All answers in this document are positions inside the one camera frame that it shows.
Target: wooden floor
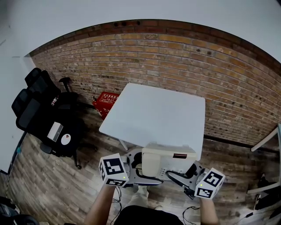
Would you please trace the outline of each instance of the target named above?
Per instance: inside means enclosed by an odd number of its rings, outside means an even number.
[[[83,142],[95,144],[98,150],[80,148],[78,158],[82,169],[77,170],[70,158],[57,158],[40,151],[40,142],[27,135],[22,152],[17,155],[7,196],[12,198],[24,214],[34,216],[38,221],[50,224],[65,222],[82,224],[94,202],[102,181],[98,171],[100,157],[119,152],[124,154],[120,143],[98,132],[101,118],[92,109],[79,113],[88,126]],[[204,140],[202,159],[206,167],[214,167],[226,175],[226,181],[216,195],[214,202],[221,224],[232,225],[252,212],[255,195],[247,195],[248,186],[257,183],[264,171],[270,181],[278,178],[279,153],[265,151],[250,152],[220,142]],[[0,194],[5,195],[8,177],[0,175]],[[122,189],[122,205],[129,202],[134,188]],[[197,206],[198,200],[190,200],[179,186],[171,182],[149,188],[149,207],[162,205],[164,211],[177,215],[188,206]],[[278,204],[258,212],[274,209]],[[113,204],[108,223],[119,211]],[[268,220],[272,211],[242,219],[238,224],[277,224],[280,217]],[[185,217],[200,224],[200,211],[187,211]]]

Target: red box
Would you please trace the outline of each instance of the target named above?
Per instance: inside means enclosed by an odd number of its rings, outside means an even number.
[[[103,120],[106,118],[107,114],[111,110],[118,97],[119,94],[102,92],[97,100],[95,100],[94,98],[93,105],[99,112]]]

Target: white metal leg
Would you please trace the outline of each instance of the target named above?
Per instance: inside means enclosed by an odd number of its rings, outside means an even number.
[[[128,148],[127,148],[127,146],[126,146],[125,142],[124,142],[124,141],[122,141],[122,140],[120,140],[120,139],[118,139],[118,140],[121,142],[121,144],[123,145],[124,149],[126,149],[126,151],[128,151]]]
[[[276,187],[279,187],[279,186],[280,186],[280,182],[277,182],[277,183],[274,183],[274,184],[271,184],[271,185],[268,185],[268,186],[265,186],[265,187],[262,187],[262,188],[256,188],[256,189],[248,190],[247,194],[255,194],[255,193],[258,193],[258,192],[263,192],[263,191],[266,191],[266,190],[269,190],[269,189],[272,189],[272,188],[276,188]]]
[[[263,140],[261,140],[259,143],[257,143],[254,147],[251,148],[251,151],[257,150],[259,147],[263,146],[265,143],[267,143],[275,134],[277,134],[278,127],[275,128],[269,135],[267,135]]]

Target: person's right arm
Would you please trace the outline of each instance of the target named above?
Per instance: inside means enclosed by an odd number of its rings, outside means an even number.
[[[219,225],[213,200],[200,198],[201,225]]]

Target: white table frame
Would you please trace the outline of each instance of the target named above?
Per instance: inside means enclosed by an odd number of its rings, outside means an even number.
[[[263,140],[261,140],[258,144],[256,144],[254,147],[252,147],[251,151],[252,152],[256,151],[259,147],[261,147],[266,142],[268,142],[276,134],[278,134],[279,154],[280,154],[279,181],[274,184],[262,187],[262,188],[248,190],[247,194],[254,194],[254,193],[266,191],[266,190],[269,190],[272,188],[276,188],[276,187],[280,186],[280,184],[281,184],[281,124],[279,123],[277,125],[277,127],[269,135],[267,135]]]

